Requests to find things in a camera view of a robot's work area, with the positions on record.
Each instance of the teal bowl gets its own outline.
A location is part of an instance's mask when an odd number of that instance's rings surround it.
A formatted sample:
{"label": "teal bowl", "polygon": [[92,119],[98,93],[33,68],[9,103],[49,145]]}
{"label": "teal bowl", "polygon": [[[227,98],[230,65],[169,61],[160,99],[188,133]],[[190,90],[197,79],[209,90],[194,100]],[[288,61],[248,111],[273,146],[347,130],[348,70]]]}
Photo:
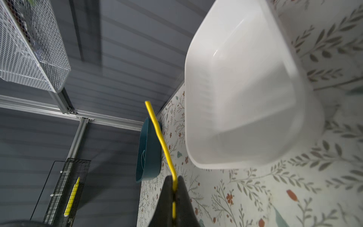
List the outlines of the teal bowl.
{"label": "teal bowl", "polygon": [[161,144],[150,118],[146,118],[140,132],[136,163],[136,183],[157,177],[161,168]]}

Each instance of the gray corrugated wall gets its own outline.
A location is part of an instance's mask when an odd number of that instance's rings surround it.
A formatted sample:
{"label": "gray corrugated wall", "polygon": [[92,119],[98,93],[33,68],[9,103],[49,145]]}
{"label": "gray corrugated wall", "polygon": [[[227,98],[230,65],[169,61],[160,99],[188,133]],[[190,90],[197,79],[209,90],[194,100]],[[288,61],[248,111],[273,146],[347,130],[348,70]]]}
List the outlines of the gray corrugated wall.
{"label": "gray corrugated wall", "polygon": [[77,158],[91,160],[74,227],[136,226],[140,132],[88,124]]}
{"label": "gray corrugated wall", "polygon": [[[0,222],[30,219],[55,160],[65,161],[78,122],[0,108]],[[43,220],[63,163],[49,177],[35,220]]]}
{"label": "gray corrugated wall", "polygon": [[[54,161],[65,161],[78,121],[0,108],[0,222],[29,219]],[[137,131],[87,125],[77,158],[91,160],[74,226],[136,226]],[[33,220],[43,220],[56,163]]]}
{"label": "gray corrugated wall", "polygon": [[[69,0],[52,6],[72,71],[66,89],[76,109],[143,121],[184,79],[189,44],[213,0]],[[81,44],[84,60],[78,45]],[[0,94],[52,103],[47,92],[0,81]]]}

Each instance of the wire basket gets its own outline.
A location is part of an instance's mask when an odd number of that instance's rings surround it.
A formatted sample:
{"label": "wire basket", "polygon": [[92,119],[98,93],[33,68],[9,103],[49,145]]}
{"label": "wire basket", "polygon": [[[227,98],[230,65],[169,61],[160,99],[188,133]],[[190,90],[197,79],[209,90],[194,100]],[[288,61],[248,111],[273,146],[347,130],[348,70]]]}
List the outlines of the wire basket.
{"label": "wire basket", "polygon": [[[71,227],[73,225],[90,163],[90,160],[67,159],[54,193],[51,195],[52,198],[44,216],[44,223],[55,227]],[[78,189],[74,192],[74,187],[78,178]],[[71,200],[71,194],[74,194],[75,196],[72,199],[70,212],[65,215],[65,210]]]}
{"label": "wire basket", "polygon": [[70,65],[49,0],[0,0],[0,77],[60,92]]}

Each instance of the yellow marker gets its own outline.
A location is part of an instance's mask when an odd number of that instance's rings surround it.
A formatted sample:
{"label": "yellow marker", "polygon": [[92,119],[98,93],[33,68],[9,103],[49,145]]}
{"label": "yellow marker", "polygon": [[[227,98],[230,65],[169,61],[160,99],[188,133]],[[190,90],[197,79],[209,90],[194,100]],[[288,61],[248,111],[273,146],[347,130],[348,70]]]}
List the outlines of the yellow marker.
{"label": "yellow marker", "polygon": [[78,177],[77,182],[73,186],[72,193],[71,193],[71,195],[69,197],[69,200],[68,200],[67,208],[66,208],[66,210],[64,212],[65,217],[69,216],[69,213],[70,213],[70,210],[72,208],[73,201],[74,201],[74,197],[76,196],[76,193],[77,193],[77,189],[78,189],[80,179],[81,179],[81,177]]}
{"label": "yellow marker", "polygon": [[[170,169],[170,172],[171,172],[171,176],[173,177],[173,191],[176,192],[176,190],[178,189],[178,176],[177,176],[176,170],[175,170],[175,168],[173,166],[173,161],[171,160],[170,153],[169,153],[169,150],[168,150],[168,146],[166,145],[163,134],[161,133],[160,125],[159,125],[158,120],[156,119],[156,116],[155,116],[154,110],[152,109],[151,103],[149,101],[145,101],[145,105],[146,105],[147,111],[149,112],[151,121],[152,121],[152,123],[154,125],[155,132],[156,132],[156,134],[158,136],[161,147],[164,150],[165,158],[166,158],[166,161],[168,162],[168,166],[169,166],[169,169]],[[175,204],[175,202],[173,202],[173,206],[172,206],[172,217],[173,217],[173,219],[176,218],[176,204]]]}

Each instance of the yellow pencil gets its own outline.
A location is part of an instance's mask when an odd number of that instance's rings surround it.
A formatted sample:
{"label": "yellow pencil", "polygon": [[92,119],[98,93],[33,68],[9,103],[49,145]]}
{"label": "yellow pencil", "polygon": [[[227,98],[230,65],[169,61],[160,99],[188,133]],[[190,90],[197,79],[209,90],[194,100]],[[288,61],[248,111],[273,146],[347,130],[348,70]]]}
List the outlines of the yellow pencil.
{"label": "yellow pencil", "polygon": [[81,177],[78,177],[77,182],[73,186],[72,193],[71,193],[71,195],[69,197],[69,200],[68,200],[67,208],[66,208],[66,210],[64,212],[65,217],[69,216],[70,209],[72,208],[72,204],[73,204],[73,201],[74,201],[74,197],[76,196],[76,193],[77,193],[77,189],[78,189],[80,179],[81,179]]}

